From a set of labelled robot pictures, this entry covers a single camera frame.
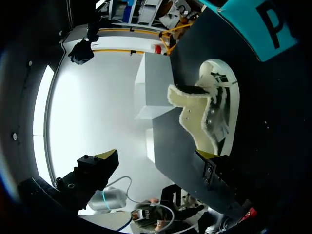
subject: yellow tape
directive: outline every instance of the yellow tape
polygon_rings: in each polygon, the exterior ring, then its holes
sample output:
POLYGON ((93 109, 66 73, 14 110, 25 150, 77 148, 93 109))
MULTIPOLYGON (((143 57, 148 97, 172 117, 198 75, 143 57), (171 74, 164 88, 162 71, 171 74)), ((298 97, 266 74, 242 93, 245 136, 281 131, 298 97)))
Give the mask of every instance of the yellow tape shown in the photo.
POLYGON ((197 154, 200 154, 204 159, 212 159, 214 157, 220 157, 219 155, 214 155, 214 154, 210 154, 208 152, 205 152, 205 151, 202 151, 202 150, 199 150, 199 149, 196 149, 195 152, 197 154))
POLYGON ((98 158, 102 158, 102 159, 107 159, 110 155, 112 155, 114 152, 116 151, 116 149, 107 151, 105 153, 99 154, 99 155, 94 155, 93 157, 98 157, 98 158))

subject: teal sign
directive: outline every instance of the teal sign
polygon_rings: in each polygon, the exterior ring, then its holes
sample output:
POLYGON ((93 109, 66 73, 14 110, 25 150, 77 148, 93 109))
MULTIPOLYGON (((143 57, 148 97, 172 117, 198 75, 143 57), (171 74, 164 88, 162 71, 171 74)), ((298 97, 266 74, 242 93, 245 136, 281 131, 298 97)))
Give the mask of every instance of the teal sign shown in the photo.
POLYGON ((281 13, 268 0, 228 0, 221 8, 200 1, 232 25, 261 61, 297 43, 281 13))

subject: white shoe sole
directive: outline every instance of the white shoe sole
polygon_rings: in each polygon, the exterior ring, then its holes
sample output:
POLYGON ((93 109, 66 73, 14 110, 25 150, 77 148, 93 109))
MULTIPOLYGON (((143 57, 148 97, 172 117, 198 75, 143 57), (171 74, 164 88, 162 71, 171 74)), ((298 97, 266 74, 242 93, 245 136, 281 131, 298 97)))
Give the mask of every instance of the white shoe sole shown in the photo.
POLYGON ((223 156, 223 155, 229 156, 232 150, 232 146, 233 146, 236 122, 237 122, 237 117, 238 117, 238 109, 239 109, 239 87, 238 87, 237 79, 235 77, 233 70, 224 61, 215 58, 215 59, 206 60, 204 62, 208 62, 213 66, 212 72, 226 75, 228 82, 230 83, 236 82, 235 84, 229 87, 230 89, 230 118, 229 118, 229 126, 228 126, 229 133, 225 138, 224 145, 220 154, 220 156, 223 156))

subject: white box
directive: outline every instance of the white box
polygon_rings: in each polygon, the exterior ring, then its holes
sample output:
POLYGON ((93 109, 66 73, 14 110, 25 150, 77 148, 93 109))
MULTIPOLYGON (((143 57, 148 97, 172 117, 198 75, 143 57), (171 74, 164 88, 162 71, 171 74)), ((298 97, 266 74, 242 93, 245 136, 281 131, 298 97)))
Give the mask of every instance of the white box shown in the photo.
POLYGON ((153 119, 174 107, 168 102, 168 86, 174 84, 169 56, 144 53, 135 81, 136 119, 153 119))

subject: bolt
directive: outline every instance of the bolt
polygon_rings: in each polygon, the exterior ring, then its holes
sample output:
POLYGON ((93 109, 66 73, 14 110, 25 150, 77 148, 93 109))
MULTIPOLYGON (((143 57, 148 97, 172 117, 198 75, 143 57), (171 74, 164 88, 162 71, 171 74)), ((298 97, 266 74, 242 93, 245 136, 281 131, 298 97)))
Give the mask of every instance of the bolt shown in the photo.
POLYGON ((12 134, 12 138, 13 138, 13 140, 17 140, 17 139, 18 139, 17 133, 13 133, 13 134, 12 134))

